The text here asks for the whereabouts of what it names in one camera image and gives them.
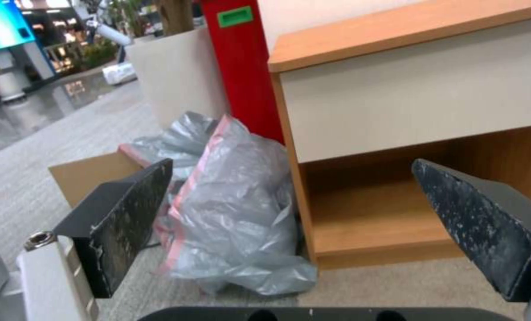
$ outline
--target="shiny floor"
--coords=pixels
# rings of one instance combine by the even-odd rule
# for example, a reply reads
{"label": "shiny floor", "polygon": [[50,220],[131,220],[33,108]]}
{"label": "shiny floor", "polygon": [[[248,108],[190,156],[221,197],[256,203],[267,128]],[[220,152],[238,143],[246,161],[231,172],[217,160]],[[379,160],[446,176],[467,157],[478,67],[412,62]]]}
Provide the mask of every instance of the shiny floor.
{"label": "shiny floor", "polygon": [[0,104],[0,150],[100,99],[113,89],[115,87],[105,82],[102,73],[72,75],[44,86],[26,99]]}

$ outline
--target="floor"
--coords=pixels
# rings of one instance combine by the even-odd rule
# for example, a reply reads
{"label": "floor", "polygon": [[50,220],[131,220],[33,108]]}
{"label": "floor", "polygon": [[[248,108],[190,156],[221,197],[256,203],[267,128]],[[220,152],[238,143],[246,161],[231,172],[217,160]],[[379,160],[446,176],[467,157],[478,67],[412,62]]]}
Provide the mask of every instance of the floor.
{"label": "floor", "polygon": [[72,75],[51,83],[27,99],[0,105],[0,150],[70,115],[115,87],[103,74]]}
{"label": "floor", "polygon": [[[121,143],[160,133],[138,82],[75,109],[0,151],[0,255],[10,269],[16,269],[15,258],[33,232],[53,228],[70,212],[49,166],[114,152]],[[99,320],[137,320],[186,305],[459,306],[513,319],[522,319],[524,309],[502,300],[466,258],[321,272],[318,285],[307,293],[263,297],[237,287],[216,296],[202,294],[192,281],[158,273],[163,257],[160,247],[141,252],[115,296],[98,301]]]}

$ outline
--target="wooden cabinet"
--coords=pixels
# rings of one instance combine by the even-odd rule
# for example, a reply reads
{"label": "wooden cabinet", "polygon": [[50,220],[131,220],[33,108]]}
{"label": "wooden cabinet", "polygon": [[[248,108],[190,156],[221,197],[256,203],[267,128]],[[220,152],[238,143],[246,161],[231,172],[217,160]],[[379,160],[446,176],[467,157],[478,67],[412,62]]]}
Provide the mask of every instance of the wooden cabinet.
{"label": "wooden cabinet", "polygon": [[321,268],[461,254],[415,158],[531,198],[531,0],[428,0],[282,35],[269,66]]}

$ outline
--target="gray carpet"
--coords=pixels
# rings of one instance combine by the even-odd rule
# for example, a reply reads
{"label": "gray carpet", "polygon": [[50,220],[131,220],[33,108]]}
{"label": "gray carpet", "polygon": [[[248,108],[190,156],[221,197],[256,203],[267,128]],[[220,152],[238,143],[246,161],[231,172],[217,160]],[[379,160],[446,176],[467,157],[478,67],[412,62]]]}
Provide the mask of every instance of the gray carpet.
{"label": "gray carpet", "polygon": [[[70,208],[47,167],[113,152],[122,142],[160,131],[137,82],[124,85],[0,151],[0,254],[9,267],[26,238],[54,227]],[[205,295],[193,282],[156,274],[161,248],[144,250],[115,296],[99,300],[100,320],[133,320],[179,305],[465,306],[520,319],[464,258],[323,272],[297,297],[261,297],[237,287]]]}

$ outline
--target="open shelf compartment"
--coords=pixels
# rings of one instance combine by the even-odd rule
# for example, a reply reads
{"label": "open shelf compartment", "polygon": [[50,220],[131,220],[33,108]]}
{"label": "open shelf compartment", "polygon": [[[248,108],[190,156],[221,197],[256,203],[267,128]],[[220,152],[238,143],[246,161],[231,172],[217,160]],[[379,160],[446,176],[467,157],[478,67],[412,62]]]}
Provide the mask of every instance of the open shelf compartment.
{"label": "open shelf compartment", "polygon": [[462,255],[410,173],[416,158],[531,198],[531,128],[300,164],[322,269]]}

